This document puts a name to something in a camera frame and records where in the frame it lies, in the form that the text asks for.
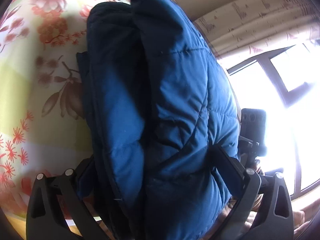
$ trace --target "curtain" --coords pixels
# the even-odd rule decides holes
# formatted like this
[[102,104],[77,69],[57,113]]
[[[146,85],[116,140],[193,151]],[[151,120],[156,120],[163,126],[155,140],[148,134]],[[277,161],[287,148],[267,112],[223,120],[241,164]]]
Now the curtain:
[[226,69],[266,51],[320,38],[319,11],[309,0],[237,0],[194,25]]

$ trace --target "dark blue fabric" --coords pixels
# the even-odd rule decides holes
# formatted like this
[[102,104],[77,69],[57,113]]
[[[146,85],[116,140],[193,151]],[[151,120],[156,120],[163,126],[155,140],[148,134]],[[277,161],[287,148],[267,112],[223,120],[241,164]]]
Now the dark blue fabric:
[[224,71],[170,0],[101,3],[78,54],[99,181],[136,239],[200,238],[230,194],[207,154],[236,156],[239,125]]

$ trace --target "silver screw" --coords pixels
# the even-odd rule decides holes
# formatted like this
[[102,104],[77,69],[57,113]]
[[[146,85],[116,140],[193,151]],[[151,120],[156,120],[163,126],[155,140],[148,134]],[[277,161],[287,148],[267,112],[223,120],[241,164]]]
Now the silver screw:
[[43,178],[43,174],[42,173],[39,173],[38,175],[37,175],[37,179],[38,180],[41,180]]
[[73,174],[73,169],[67,169],[64,174],[66,176],[71,176]]
[[245,170],[245,172],[246,172],[247,174],[249,174],[249,175],[253,175],[253,174],[254,174],[254,170],[251,169],[251,168],[247,168],[247,169]]
[[282,179],[283,178],[283,174],[281,172],[277,172],[276,176],[278,179]]

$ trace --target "window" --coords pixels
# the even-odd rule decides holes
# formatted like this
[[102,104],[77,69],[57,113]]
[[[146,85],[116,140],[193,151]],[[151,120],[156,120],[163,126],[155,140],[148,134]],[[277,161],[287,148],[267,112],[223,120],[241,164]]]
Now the window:
[[229,69],[241,108],[267,113],[263,171],[284,168],[292,198],[320,185],[320,48],[311,42],[250,58]]

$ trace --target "folded jacket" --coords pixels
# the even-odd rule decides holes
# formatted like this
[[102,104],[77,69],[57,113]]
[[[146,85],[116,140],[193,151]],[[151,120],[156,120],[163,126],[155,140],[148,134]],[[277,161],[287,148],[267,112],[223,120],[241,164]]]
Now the folded jacket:
[[207,147],[237,153],[224,71],[170,0],[98,4],[87,40],[77,58],[101,187],[136,239],[199,239],[230,198]]

